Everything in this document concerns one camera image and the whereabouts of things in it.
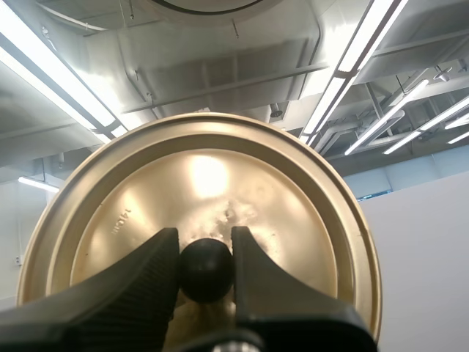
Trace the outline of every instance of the fluorescent light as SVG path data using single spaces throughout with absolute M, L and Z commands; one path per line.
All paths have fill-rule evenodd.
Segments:
M 96 138 L 98 138 L 102 143 L 109 143 L 111 140 L 105 136 L 104 134 L 101 133 L 95 133 L 93 132 Z
M 355 66 L 356 62 L 360 55 L 367 50 L 362 62 L 359 64 L 358 69 L 360 70 L 368 62 L 369 58 L 373 54 L 376 47 L 381 43 L 385 34 L 391 28 L 392 24 L 396 20 L 399 13 L 402 11 L 408 0 L 401 0 L 397 8 L 393 11 L 393 14 L 386 22 L 383 29 L 380 31 L 376 40 L 372 43 L 369 48 L 366 46 L 369 44 L 374 33 L 377 31 L 377 27 L 381 24 L 381 21 L 384 19 L 386 13 L 391 8 L 391 5 L 396 2 L 396 0 L 374 0 L 368 12 L 365 14 L 365 18 L 358 28 L 352 43 L 350 44 L 347 52 L 342 59 L 339 70 L 344 72 L 350 72 Z
M 57 188 L 55 186 L 51 186 L 46 182 L 38 181 L 38 180 L 35 180 L 34 178 L 30 178 L 30 177 L 21 176 L 20 178 L 18 178 L 18 181 L 20 181 L 21 183 L 24 183 L 25 185 L 45 189 L 46 191 L 53 192 L 53 193 L 57 193 L 59 191 L 59 188 Z
M 342 90 L 342 92 L 340 93 L 340 96 L 336 99 L 336 101 L 334 102 L 334 104 L 331 106 L 331 108 L 329 109 L 329 112 L 325 115 L 324 119 L 322 119 L 322 122 L 321 124 L 319 125 L 319 127 L 316 129 L 317 131 L 319 131 L 321 128 L 324 127 L 325 123 L 329 120 L 329 117 L 332 115 L 332 113 L 334 112 L 334 110 L 336 109 L 336 107 L 338 106 L 338 104 L 341 102 L 342 98 L 345 96 L 345 94 L 348 92 L 349 88 L 352 86 L 353 82 L 355 81 L 355 79 L 357 78 L 357 76 L 351 78 L 349 80 L 349 82 L 347 83 L 347 85 L 345 86 L 345 88 Z
M 313 144 L 314 140 L 316 139 L 317 135 L 320 134 L 319 132 L 316 132 L 316 134 L 314 136 L 312 136 L 312 138 L 309 140 L 308 142 L 308 145 L 311 145 Z
M 51 88 L 42 82 L 38 77 L 33 75 L 27 68 L 25 68 L 20 62 L 18 62 L 13 56 L 8 54 L 3 48 L 0 47 L 0 61 L 8 66 L 13 72 L 24 79 L 26 82 L 31 84 L 35 89 L 41 92 L 47 99 L 52 103 L 56 104 L 59 108 L 65 111 L 70 117 L 72 117 L 80 125 L 84 126 L 88 130 L 93 130 L 95 127 L 90 121 L 85 119 L 81 114 L 70 106 L 65 100 L 57 95 Z
M 455 120 L 455 121 L 449 123 L 449 124 L 445 127 L 445 129 L 448 130 L 449 128 L 464 126 L 464 125 L 467 125 L 468 123 L 469 123 L 469 114 L 466 114 L 466 115 L 464 115 L 463 117 L 460 117 L 459 119 L 457 119 L 457 120 Z
M 414 138 L 417 138 L 418 136 L 420 136 L 422 134 L 422 132 L 420 131 L 413 131 L 410 135 L 408 135 L 407 137 L 401 139 L 400 141 L 398 141 L 396 144 L 394 144 L 391 148 L 385 150 L 383 152 L 383 154 L 391 154 L 393 151 L 395 151 L 396 149 L 399 149 L 400 147 L 402 147 L 404 144 L 410 142 L 412 139 Z
M 127 128 L 125 128 L 124 126 L 120 125 L 118 128 L 116 128 L 115 130 L 113 130 L 111 133 L 115 136 L 115 137 L 120 137 L 122 136 L 123 134 L 126 134 L 128 131 L 127 131 Z
M 451 115 L 456 114 L 459 110 L 465 109 L 468 105 L 469 105 L 469 97 L 466 97 L 462 99 L 460 102 L 454 104 L 451 108 L 443 112 L 441 115 L 446 114 L 448 112 L 447 117 L 450 117 Z M 455 128 L 461 125 L 465 125 L 467 122 L 469 122 L 468 120 L 469 120 L 469 114 L 466 114 L 463 117 L 447 125 L 445 129 L 449 130 L 450 128 Z
M 428 131 L 433 126 L 437 125 L 438 123 L 440 123 L 440 122 L 448 119 L 452 115 L 456 114 L 459 110 L 464 109 L 467 105 L 469 105 L 469 97 L 466 97 L 466 98 L 462 99 L 460 102 L 454 104 L 448 110 L 445 110 L 444 112 L 442 112 L 438 116 L 434 117 L 429 122 L 427 122 L 425 125 L 421 126 L 419 128 L 419 130 Z M 450 126 L 453 125 L 454 122 L 450 125 L 447 125 L 446 129 L 451 128 Z
M 469 132 L 466 132 L 466 133 L 462 134 L 461 136 L 456 137 L 455 139 L 452 139 L 451 141 L 448 142 L 448 144 L 453 144 L 453 143 L 459 142 L 461 139 L 464 139 L 466 137 L 469 137 Z
M 367 50 L 367 54 L 359 63 L 358 69 L 360 70 L 373 54 L 376 47 L 380 44 L 386 32 L 389 30 L 393 22 L 396 20 L 402 8 L 406 5 L 408 0 L 374 0 L 365 14 L 365 18 L 361 22 L 357 32 L 355 33 L 352 42 L 350 43 L 344 57 L 339 63 L 338 69 L 343 72 L 351 72 L 360 55 Z M 379 25 L 384 21 L 384 18 L 393 4 L 398 4 L 396 9 L 393 10 L 391 17 L 386 21 L 382 29 L 378 29 Z M 379 30 L 379 34 L 373 43 L 370 44 L 375 32 Z M 311 118 L 309 119 L 304 133 L 313 133 L 322 128 L 327 122 L 329 116 L 333 113 L 334 109 L 340 103 L 340 100 L 347 93 L 355 78 L 350 78 L 347 86 L 342 90 L 340 97 L 337 97 L 337 92 L 342 88 L 343 83 L 346 81 L 344 78 L 333 77 L 332 81 L 326 87 L 319 104 L 317 104 Z
M 103 126 L 115 121 L 109 110 L 2 0 L 0 32 Z
M 392 118 L 392 116 L 394 116 L 395 113 L 397 113 L 398 110 L 401 109 L 401 107 L 403 107 L 405 104 L 411 101 L 416 95 L 418 95 L 427 86 L 428 83 L 429 83 L 428 80 L 424 79 L 422 82 L 417 84 L 407 95 L 405 95 L 395 106 L 393 106 L 391 110 L 389 110 L 380 120 L 376 121 L 376 123 L 372 127 L 366 130 L 366 132 L 363 133 L 358 138 L 358 140 L 354 144 L 352 144 L 349 149 L 345 151 L 345 155 L 349 155 L 358 146 L 362 145 L 376 131 L 382 128 L 387 123 L 387 121 L 389 121 L 389 119 Z
M 333 77 L 329 85 L 322 94 L 321 100 L 316 106 L 311 118 L 309 119 L 306 127 L 304 128 L 304 133 L 312 133 L 316 126 L 320 123 L 321 117 L 324 116 L 324 113 L 332 103 L 333 99 L 336 97 L 337 92 L 341 89 L 342 84 L 345 82 L 344 78 Z
M 306 143 L 308 141 L 309 136 L 303 134 L 300 136 L 300 142 Z

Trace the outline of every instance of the gold can lid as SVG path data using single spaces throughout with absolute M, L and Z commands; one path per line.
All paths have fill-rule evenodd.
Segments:
M 228 114 L 141 126 L 82 163 L 34 231 L 18 303 L 85 280 L 164 227 L 182 249 L 206 237 L 230 247 L 233 226 L 295 278 L 354 304 L 377 338 L 380 271 L 350 190 L 288 133 Z

